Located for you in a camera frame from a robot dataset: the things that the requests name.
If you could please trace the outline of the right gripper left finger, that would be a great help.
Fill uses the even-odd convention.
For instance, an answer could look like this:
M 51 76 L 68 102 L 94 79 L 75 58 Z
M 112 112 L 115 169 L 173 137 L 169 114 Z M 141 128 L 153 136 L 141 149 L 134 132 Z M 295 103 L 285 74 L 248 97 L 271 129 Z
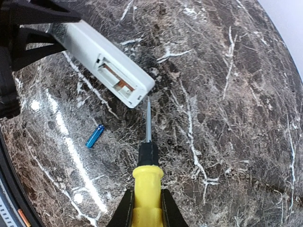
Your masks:
M 130 227 L 134 209 L 134 190 L 127 189 L 107 227 Z

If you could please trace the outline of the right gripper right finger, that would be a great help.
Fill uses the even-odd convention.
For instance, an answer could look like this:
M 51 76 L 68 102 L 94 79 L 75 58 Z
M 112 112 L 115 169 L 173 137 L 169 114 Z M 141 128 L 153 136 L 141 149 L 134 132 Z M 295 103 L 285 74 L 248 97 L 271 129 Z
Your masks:
M 161 209 L 164 227 L 188 227 L 168 189 L 161 190 Z

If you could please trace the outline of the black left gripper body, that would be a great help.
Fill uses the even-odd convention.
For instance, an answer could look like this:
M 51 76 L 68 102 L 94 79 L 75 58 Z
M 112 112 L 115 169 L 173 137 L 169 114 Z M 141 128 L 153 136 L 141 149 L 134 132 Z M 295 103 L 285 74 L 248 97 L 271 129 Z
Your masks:
M 14 25 L 17 24 L 16 7 L 19 0 L 0 2 L 0 117 L 13 118 L 20 114 L 16 85 L 12 77 L 11 48 Z

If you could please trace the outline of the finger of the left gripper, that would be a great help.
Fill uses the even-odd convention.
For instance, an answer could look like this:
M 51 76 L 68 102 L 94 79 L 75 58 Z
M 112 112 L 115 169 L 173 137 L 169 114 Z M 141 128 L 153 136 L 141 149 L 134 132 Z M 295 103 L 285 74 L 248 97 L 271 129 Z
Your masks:
M 7 24 L 30 25 L 79 22 L 79 13 L 53 0 L 8 0 Z
M 32 28 L 15 27 L 12 38 L 10 53 L 13 71 L 66 50 L 51 34 Z

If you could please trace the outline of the yellow handled screwdriver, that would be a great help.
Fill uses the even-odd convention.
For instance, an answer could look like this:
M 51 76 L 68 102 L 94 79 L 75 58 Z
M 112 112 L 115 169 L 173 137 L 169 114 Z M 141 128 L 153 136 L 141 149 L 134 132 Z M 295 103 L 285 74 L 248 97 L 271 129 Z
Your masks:
M 137 167 L 133 170 L 134 208 L 133 227 L 161 227 L 161 179 L 158 147 L 152 142 L 151 102 L 147 100 L 146 139 L 139 147 Z

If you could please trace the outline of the white remote control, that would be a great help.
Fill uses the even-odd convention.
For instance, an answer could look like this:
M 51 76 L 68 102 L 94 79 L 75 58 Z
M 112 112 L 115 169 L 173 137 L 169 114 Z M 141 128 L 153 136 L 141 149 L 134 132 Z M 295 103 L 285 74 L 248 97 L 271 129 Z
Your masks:
M 50 34 L 127 107 L 135 108 L 154 79 L 84 20 L 52 23 Z

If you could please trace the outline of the blue battery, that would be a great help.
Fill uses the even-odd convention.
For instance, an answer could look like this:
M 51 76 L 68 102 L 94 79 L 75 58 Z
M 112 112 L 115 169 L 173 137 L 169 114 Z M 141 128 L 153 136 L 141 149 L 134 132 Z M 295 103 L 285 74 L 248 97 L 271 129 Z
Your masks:
M 96 127 L 96 129 L 94 130 L 94 132 L 91 134 L 89 139 L 87 140 L 85 146 L 87 148 L 92 148 L 94 146 L 94 144 L 96 143 L 96 141 L 99 139 L 99 137 L 101 136 L 101 134 L 103 133 L 104 130 L 105 130 L 104 125 L 99 124 Z

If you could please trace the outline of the orange battery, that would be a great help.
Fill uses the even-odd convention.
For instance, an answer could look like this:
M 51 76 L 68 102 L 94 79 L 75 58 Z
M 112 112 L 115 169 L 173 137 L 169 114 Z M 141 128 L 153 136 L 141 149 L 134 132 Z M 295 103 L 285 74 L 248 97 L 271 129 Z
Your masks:
M 27 217 L 25 216 L 22 209 L 18 209 L 18 214 L 21 217 L 24 224 L 26 225 L 26 227 L 31 227 L 32 226 L 31 223 L 29 222 L 29 220 L 27 219 Z

